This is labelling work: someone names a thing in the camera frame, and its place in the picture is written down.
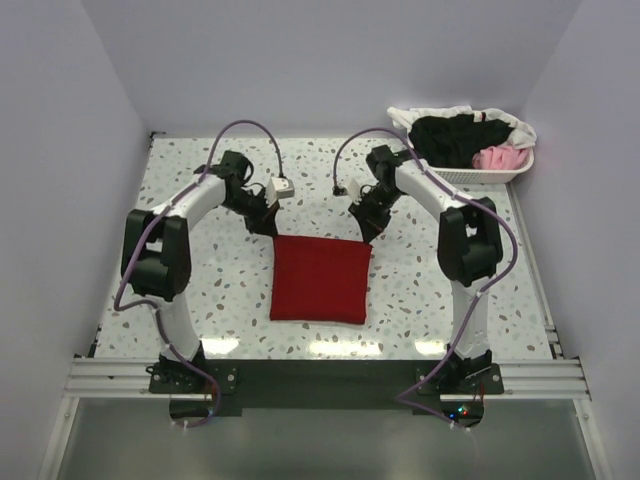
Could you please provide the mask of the red t shirt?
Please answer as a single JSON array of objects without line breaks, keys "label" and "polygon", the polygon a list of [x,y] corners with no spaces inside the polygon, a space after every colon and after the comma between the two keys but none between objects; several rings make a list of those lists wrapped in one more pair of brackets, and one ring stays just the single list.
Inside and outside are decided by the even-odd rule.
[{"label": "red t shirt", "polygon": [[272,321],[365,323],[371,245],[279,235],[273,252]]}]

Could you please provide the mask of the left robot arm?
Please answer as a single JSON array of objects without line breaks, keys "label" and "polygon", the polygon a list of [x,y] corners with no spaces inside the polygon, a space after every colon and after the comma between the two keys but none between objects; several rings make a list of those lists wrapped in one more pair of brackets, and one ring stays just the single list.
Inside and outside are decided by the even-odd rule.
[{"label": "left robot arm", "polygon": [[279,199],[290,194],[291,182],[280,175],[254,191],[254,172],[246,156],[227,150],[219,162],[199,166],[187,186],[169,199],[152,209],[133,209],[126,217],[114,309],[150,310],[160,337],[160,359],[176,363],[171,378],[185,392],[200,390],[207,380],[202,343],[186,299],[192,274],[190,234],[222,207],[240,216],[249,233],[276,237]]}]

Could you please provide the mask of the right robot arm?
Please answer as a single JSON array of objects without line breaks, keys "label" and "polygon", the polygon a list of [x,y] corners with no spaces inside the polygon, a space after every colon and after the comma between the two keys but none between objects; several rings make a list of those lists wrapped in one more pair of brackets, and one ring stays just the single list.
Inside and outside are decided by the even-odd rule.
[{"label": "right robot arm", "polygon": [[503,247],[494,202],[455,189],[408,150],[394,153],[376,147],[366,164],[376,183],[364,192],[355,181],[347,187],[352,200],[349,213],[369,244],[391,220],[391,210],[403,196],[414,199],[438,221],[436,257],[442,274],[451,282],[453,331],[442,367],[448,386],[469,392],[492,364],[487,334],[488,300],[481,291],[494,277],[503,259]]}]

